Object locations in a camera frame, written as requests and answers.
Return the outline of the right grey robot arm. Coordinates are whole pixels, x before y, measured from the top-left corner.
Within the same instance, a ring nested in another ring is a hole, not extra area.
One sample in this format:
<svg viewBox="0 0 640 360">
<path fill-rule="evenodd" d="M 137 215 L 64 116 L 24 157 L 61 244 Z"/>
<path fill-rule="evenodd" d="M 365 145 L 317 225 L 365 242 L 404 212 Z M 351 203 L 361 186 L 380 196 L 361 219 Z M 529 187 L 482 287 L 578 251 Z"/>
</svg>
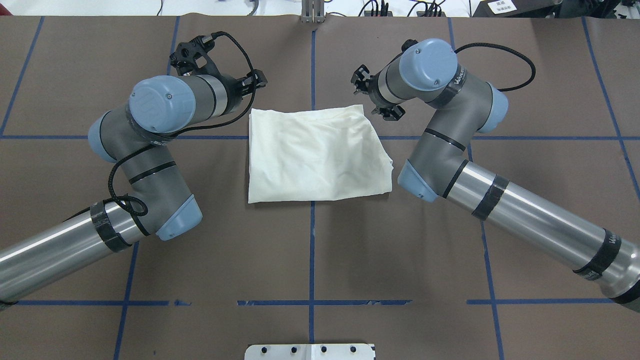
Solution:
<svg viewBox="0 0 640 360">
<path fill-rule="evenodd" d="M 398 175 L 403 189 L 427 202 L 455 203 L 596 283 L 617 305 L 638 312 L 636 244 L 464 156 L 476 133 L 489 133 L 504 120 L 509 101 L 502 90 L 470 73 L 450 43 L 408 39 L 380 71 L 371 73 L 362 64 L 350 82 L 355 93 L 374 103 L 373 114 L 386 121 L 400 120 L 406 112 L 402 104 L 410 100 L 435 111 Z"/>
</svg>

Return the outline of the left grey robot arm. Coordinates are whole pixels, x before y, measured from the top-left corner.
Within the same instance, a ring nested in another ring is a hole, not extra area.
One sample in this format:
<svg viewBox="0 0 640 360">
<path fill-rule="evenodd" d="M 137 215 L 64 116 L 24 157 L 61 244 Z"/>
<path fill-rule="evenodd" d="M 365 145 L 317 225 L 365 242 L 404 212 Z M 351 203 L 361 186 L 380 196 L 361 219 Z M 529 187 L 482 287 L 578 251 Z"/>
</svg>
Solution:
<svg viewBox="0 0 640 360">
<path fill-rule="evenodd" d="M 267 82 L 254 69 L 238 79 L 158 75 L 135 84 L 126 103 L 105 112 L 87 133 L 92 151 L 113 164 L 109 198 L 1 251 L 1 309 L 144 237 L 171 240 L 198 226 L 201 209 L 168 144 L 235 112 Z"/>
</svg>

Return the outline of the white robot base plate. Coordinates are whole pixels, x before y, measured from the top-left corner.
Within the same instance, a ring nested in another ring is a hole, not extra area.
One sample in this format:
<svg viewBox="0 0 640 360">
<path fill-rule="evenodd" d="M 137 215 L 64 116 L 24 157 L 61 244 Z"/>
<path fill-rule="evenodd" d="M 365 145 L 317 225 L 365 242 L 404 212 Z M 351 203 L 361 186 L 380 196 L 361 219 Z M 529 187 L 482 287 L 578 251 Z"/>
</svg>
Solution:
<svg viewBox="0 0 640 360">
<path fill-rule="evenodd" d="M 245 360 L 375 360 L 374 344 L 253 344 L 244 353 Z"/>
</svg>

